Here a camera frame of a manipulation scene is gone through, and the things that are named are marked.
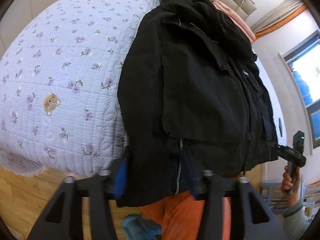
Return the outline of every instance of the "jacket zipper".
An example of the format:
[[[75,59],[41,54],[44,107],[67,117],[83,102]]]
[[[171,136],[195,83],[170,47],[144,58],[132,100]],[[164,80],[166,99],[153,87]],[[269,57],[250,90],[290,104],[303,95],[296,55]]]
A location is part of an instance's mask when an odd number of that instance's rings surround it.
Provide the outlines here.
[[[192,30],[186,28],[186,27],[183,27],[181,26],[181,21],[180,21],[180,18],[179,18],[179,24],[177,23],[174,23],[174,22],[171,22],[169,24],[174,24],[174,25],[177,25],[179,26],[180,28],[184,29],[184,30],[187,30],[187,31],[190,31],[190,32],[193,32]],[[196,34],[204,43],[206,43],[201,36],[199,36],[197,33],[193,32],[194,34]],[[247,104],[248,104],[248,112],[249,112],[249,127],[248,127],[248,141],[247,141],[247,150],[245,152],[245,156],[244,156],[244,162],[243,162],[243,166],[242,166],[242,171],[245,175],[245,169],[246,169],[246,166],[247,166],[247,159],[248,159],[248,152],[250,152],[250,140],[251,140],[251,105],[250,105],[250,101],[248,99],[248,91],[247,89],[245,88],[245,84],[244,84],[244,79],[239,71],[239,74],[238,74],[238,79],[240,80],[241,82],[241,86],[242,86],[242,89],[243,89],[243,92],[245,94],[245,98],[246,98],[246,101],[247,101]],[[182,139],[180,139],[180,152],[181,152],[181,149],[182,149]],[[181,171],[181,156],[180,156],[180,162],[179,162],[179,170]],[[178,182],[178,179],[180,178],[180,173],[178,172],[178,177],[177,177],[177,189],[178,189],[178,186],[179,186],[179,182]]]
[[[177,179],[176,179],[176,193],[174,193],[175,195],[177,195],[179,193],[179,181],[180,181],[180,174],[181,174],[181,165],[182,165],[182,160],[181,160],[181,150],[182,150],[182,138],[180,139],[180,148],[179,148],[179,167],[178,167],[178,175],[177,175]]]

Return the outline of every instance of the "curtain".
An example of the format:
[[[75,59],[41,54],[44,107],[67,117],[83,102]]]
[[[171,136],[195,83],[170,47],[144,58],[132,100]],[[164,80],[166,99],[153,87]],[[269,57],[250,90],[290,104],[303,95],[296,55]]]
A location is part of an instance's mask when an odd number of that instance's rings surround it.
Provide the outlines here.
[[[285,0],[251,27],[253,33],[261,32],[284,20],[301,6],[303,6],[301,0]]]
[[[283,19],[282,21],[264,29],[263,31],[257,32],[255,34],[256,39],[261,38],[262,36],[271,33],[277,29],[279,29],[281,26],[285,25],[286,23],[290,22],[292,19],[297,17],[299,14],[301,14],[304,10],[306,10],[307,7],[305,5],[302,5],[299,9],[294,11],[292,14],[290,14],[287,18]]]

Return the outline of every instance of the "window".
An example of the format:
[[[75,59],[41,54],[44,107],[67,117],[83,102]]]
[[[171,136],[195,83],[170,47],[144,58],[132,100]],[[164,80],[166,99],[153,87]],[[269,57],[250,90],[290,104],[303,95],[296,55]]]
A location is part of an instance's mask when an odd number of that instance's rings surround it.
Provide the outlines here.
[[[284,57],[297,82],[307,107],[313,147],[320,146],[320,35],[311,35],[293,52]]]

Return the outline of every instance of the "bed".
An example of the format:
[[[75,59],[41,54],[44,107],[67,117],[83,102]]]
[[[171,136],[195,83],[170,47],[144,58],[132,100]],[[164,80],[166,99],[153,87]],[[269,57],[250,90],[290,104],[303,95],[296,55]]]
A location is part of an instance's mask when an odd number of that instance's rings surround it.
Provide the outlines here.
[[[47,167],[92,176],[119,158],[127,141],[116,96],[121,67],[158,4],[59,0],[24,28],[0,61],[0,166],[24,176]],[[281,137],[281,108],[262,73]]]

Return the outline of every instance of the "window frame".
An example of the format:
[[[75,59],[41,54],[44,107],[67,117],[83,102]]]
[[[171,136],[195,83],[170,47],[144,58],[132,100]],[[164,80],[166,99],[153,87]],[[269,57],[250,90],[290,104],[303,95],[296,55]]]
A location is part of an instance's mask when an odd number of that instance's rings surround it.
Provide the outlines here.
[[[320,32],[316,31],[313,34],[311,34],[308,38],[306,38],[304,41],[295,46],[293,49],[291,49],[289,52],[287,52],[285,55],[283,55],[284,61],[286,62],[287,66],[291,68],[292,72],[293,69],[291,63],[296,61],[303,55],[307,54],[318,44],[320,44]],[[305,107],[307,109],[308,118],[311,126],[313,148],[317,148],[320,146],[320,138],[318,140],[316,140],[315,138],[311,116],[313,113],[320,111],[320,99],[318,99],[315,102],[312,102],[307,106],[305,105]]]

